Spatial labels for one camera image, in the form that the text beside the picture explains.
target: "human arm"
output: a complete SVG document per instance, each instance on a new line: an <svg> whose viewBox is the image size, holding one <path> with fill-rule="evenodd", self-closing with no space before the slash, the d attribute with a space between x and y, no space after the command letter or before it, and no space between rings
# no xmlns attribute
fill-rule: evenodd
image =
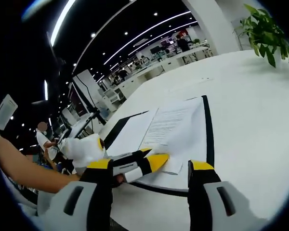
<svg viewBox="0 0 289 231"><path fill-rule="evenodd" d="M50 142L50 141L47 141L43 144L44 148L47 149L47 148L50 148L50 147L53 147L55 146L57 143L54 141L54 142Z"/></svg>
<svg viewBox="0 0 289 231"><path fill-rule="evenodd" d="M44 158L52 166L53 170L58 171L57 165L49 158L48 149L47 148L45 149L45 152L44 152Z"/></svg>
<svg viewBox="0 0 289 231"><path fill-rule="evenodd" d="M0 166L18 184L48 193L57 193L70 182L79 180L76 175L63 175L29 161L8 140L1 136Z"/></svg>

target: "person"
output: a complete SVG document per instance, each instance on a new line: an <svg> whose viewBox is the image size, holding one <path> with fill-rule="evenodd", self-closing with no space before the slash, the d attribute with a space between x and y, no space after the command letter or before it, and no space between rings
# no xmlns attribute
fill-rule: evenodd
<svg viewBox="0 0 289 231"><path fill-rule="evenodd" d="M70 182L79 180L77 175L63 175L31 162L2 136L0 136L0 166L4 175L16 183L48 193L57 193Z"/></svg>
<svg viewBox="0 0 289 231"><path fill-rule="evenodd" d="M189 51L190 48L188 46L188 42L185 39L181 38L180 35L177 35L176 37L177 37L178 47L181 48L182 52Z"/></svg>
<svg viewBox="0 0 289 231"><path fill-rule="evenodd" d="M143 60L143 63L150 62L150 59L148 57L145 57L144 55L141 56L141 59Z"/></svg>
<svg viewBox="0 0 289 231"><path fill-rule="evenodd" d="M120 76L121 77L121 79L123 79L123 81L125 81L125 77L128 75L129 73L126 71L126 70L124 70L124 69L121 69L119 72L118 72L118 76Z"/></svg>
<svg viewBox="0 0 289 231"><path fill-rule="evenodd" d="M38 124L38 128L36 129L37 141L41 149L44 151L44 158L52 166L53 170L57 171L56 164L53 161L57 155L57 151L54 148L56 142L50 142L50 140L45 136L46 130L47 124L45 122L40 122Z"/></svg>

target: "white pillar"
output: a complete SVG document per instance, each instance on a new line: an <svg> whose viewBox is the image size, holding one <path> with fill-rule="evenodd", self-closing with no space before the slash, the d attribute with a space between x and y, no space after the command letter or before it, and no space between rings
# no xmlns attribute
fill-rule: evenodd
<svg viewBox="0 0 289 231"><path fill-rule="evenodd" d="M198 21L214 54L239 51L234 29L215 0L182 0Z"/></svg>

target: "robotic hand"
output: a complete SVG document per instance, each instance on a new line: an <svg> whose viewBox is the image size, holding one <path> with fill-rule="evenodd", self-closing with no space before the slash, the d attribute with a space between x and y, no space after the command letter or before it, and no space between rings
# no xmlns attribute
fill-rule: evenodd
<svg viewBox="0 0 289 231"><path fill-rule="evenodd" d="M52 199L50 209L40 216L45 230L105 231L110 227L114 176L125 182L157 171L168 155L145 157L150 150L92 162L80 181L64 187ZM188 162L188 204L190 231L257 231L266 220L249 209L247 198L229 182L223 182L214 168L205 162Z"/></svg>

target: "cable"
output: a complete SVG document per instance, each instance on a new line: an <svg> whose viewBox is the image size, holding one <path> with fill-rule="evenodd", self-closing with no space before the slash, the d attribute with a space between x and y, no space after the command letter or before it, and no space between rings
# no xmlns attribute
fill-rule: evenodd
<svg viewBox="0 0 289 231"><path fill-rule="evenodd" d="M76 77L77 77L77 79L86 87L86 89L87 89L87 91L88 91L88 94L89 94L89 96L90 96L90 99L91 99L91 101L92 101L95 109L96 109L97 111L99 111L99 109L96 107L96 105L95 105L95 103L94 103L94 101L93 101L93 99L92 99L92 97L91 97L91 94L90 94L90 91L89 91L88 86L87 86L86 84L84 84L84 82L81 81L81 79L78 77L78 75L76 75ZM96 117L97 117L97 119L98 119L98 123L99 123L99 124L103 124L103 125L106 124L104 118L101 117L100 112L98 113L98 115L97 115Z"/></svg>
<svg viewBox="0 0 289 231"><path fill-rule="evenodd" d="M84 84L84 82L81 81L81 79L78 77L78 75L76 75L76 77L77 77L77 79L86 87L86 89L87 89L87 91L88 91L88 94L89 94L89 96L90 96L90 99L91 99L93 105L96 107L96 105L95 105L95 103L94 103L94 101L93 101L93 99L92 99L92 97L91 97L91 94L90 94L90 92L89 92L88 86L87 86L86 84Z"/></svg>

